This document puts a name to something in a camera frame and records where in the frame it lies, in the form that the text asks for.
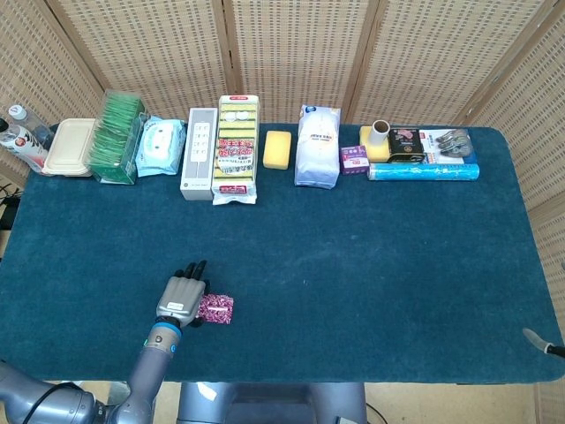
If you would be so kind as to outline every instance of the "robot finger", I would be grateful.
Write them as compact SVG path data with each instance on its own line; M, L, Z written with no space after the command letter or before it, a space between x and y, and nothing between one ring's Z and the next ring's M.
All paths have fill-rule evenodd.
M200 261L198 263L198 266L194 270L194 273L192 274L192 278L194 278L195 280L200 280L202 278L202 273L204 272L204 267L206 267L206 264L207 261Z
M196 262L191 262L188 264L188 267L185 269L185 274L183 275L184 278L192 278L192 272L194 271L194 267L196 266Z
M200 327L202 324L204 323L204 320L202 318L194 318L190 324L191 327L197 329L198 327Z

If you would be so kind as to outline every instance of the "small purple box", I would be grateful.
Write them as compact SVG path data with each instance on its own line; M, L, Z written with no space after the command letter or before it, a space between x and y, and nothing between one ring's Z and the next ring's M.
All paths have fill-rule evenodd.
M369 170L369 159L365 146L351 146L340 149L342 174L362 174Z

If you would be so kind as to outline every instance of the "teal felt tablecloth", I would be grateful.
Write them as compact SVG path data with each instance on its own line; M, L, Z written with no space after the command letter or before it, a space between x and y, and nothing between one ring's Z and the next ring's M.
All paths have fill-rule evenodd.
M296 125L262 125L265 131ZM187 329L182 381L536 382L565 361L503 136L471 128L476 182L295 187L258 170L254 206L188 202L179 176L33 175L0 264L0 358L40 378L123 380L169 276L208 259L231 325ZM343 125L340 143L358 142ZM294 150L291 152L293 162Z

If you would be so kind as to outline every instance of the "woven rattan room divider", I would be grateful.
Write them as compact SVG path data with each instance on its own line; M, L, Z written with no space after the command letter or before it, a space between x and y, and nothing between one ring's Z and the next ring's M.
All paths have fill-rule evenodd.
M93 73L185 117L226 92L264 122L300 105L346 122L450 123L535 17L539 0L47 0Z
M0 116L14 103L49 124L92 116L102 88L41 1L7 0L0 8ZM23 186L29 167L0 148L0 174Z

